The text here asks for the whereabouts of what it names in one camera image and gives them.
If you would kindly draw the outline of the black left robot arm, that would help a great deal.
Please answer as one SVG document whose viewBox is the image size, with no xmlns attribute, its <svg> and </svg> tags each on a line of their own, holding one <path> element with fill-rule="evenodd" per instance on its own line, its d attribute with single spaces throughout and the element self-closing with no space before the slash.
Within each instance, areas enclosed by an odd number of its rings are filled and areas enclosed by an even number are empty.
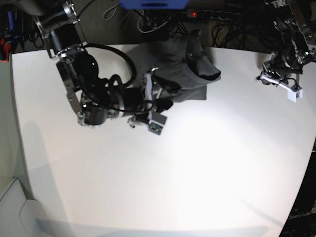
<svg viewBox="0 0 316 237">
<path fill-rule="evenodd" d="M 256 78 L 264 85 L 299 91 L 303 67 L 316 61 L 316 2 L 314 0 L 266 0 L 272 8 L 273 26 L 282 46 L 262 64 Z"/>
</svg>

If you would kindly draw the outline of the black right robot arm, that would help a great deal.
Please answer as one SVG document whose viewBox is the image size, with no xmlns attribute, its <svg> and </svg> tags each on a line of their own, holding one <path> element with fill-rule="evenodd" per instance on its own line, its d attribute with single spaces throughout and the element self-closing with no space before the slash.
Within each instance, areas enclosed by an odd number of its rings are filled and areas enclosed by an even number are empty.
<svg viewBox="0 0 316 237">
<path fill-rule="evenodd" d="M 81 40 L 76 24 L 80 18 L 70 0 L 3 0 L 31 15 L 67 92 L 67 99 L 82 126 L 99 126 L 107 119 L 128 117 L 131 127 L 145 125 L 160 131 L 166 123 L 162 114 L 173 106 L 161 97 L 163 86 L 154 78 L 155 68 L 144 73 L 144 82 L 134 86 L 137 72 L 131 58 L 110 46 L 131 69 L 131 78 L 123 82 L 119 75 L 99 77 L 96 59 L 87 52 L 90 44 Z"/>
</svg>

